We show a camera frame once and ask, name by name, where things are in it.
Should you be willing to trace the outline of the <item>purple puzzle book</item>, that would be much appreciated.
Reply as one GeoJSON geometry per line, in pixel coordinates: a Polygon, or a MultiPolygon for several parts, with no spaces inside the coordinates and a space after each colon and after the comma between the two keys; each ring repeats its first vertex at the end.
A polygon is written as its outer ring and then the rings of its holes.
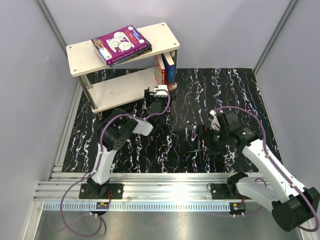
{"type": "Polygon", "coordinates": [[[151,45],[133,25],[93,38],[91,42],[108,67],[151,45]]]}

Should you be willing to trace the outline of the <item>black book with circles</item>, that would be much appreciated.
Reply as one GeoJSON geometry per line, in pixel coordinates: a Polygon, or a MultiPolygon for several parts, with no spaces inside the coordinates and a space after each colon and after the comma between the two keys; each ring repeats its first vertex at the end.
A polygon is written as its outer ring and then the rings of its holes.
{"type": "Polygon", "coordinates": [[[145,48],[145,49],[143,49],[143,50],[141,50],[141,51],[139,51],[139,52],[131,55],[128,59],[133,59],[133,58],[139,57],[139,56],[141,56],[141,55],[150,53],[151,51],[152,51],[152,47],[149,46],[148,48],[145,48]]]}

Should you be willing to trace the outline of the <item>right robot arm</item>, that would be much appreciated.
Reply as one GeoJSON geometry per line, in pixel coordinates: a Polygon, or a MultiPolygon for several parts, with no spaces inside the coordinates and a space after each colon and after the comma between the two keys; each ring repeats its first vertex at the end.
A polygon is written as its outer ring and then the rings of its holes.
{"type": "Polygon", "coordinates": [[[233,146],[249,159],[268,180],[271,188],[262,186],[246,173],[239,172],[226,180],[228,196],[237,199],[248,197],[267,209],[275,222],[286,232],[300,228],[316,232],[320,228],[317,215],[320,193],[315,187],[307,188],[297,180],[275,157],[267,146],[266,132],[258,134],[250,126],[242,124],[235,106],[223,106],[208,114],[210,124],[199,125],[198,141],[208,143],[206,154],[222,154],[223,147],[233,146]]]}

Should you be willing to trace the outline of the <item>red puzzle book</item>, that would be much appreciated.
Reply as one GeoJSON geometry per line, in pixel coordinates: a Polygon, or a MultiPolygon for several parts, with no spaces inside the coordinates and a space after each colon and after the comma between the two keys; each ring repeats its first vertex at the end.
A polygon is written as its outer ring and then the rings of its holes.
{"type": "Polygon", "coordinates": [[[155,80],[158,85],[166,84],[166,69],[162,55],[158,54],[154,57],[155,80]]]}

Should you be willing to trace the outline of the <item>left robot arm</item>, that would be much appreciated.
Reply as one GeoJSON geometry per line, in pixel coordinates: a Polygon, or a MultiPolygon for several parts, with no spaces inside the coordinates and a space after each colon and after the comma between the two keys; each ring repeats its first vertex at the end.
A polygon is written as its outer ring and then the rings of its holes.
{"type": "Polygon", "coordinates": [[[144,90],[145,98],[152,98],[146,117],[126,113],[117,108],[97,129],[98,148],[93,170],[87,178],[90,193],[97,199],[105,197],[110,191],[110,172],[114,158],[133,134],[149,136],[162,125],[162,115],[171,103],[168,87],[161,84],[151,91],[144,90]]]}

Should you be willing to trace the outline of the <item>blue Jane Eyre book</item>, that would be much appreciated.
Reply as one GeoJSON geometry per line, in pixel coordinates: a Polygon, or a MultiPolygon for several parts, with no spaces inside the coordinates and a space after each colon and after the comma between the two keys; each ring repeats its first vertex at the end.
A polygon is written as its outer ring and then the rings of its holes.
{"type": "Polygon", "coordinates": [[[170,52],[164,52],[161,56],[165,67],[165,83],[168,90],[172,91],[175,84],[176,65],[170,52]]]}

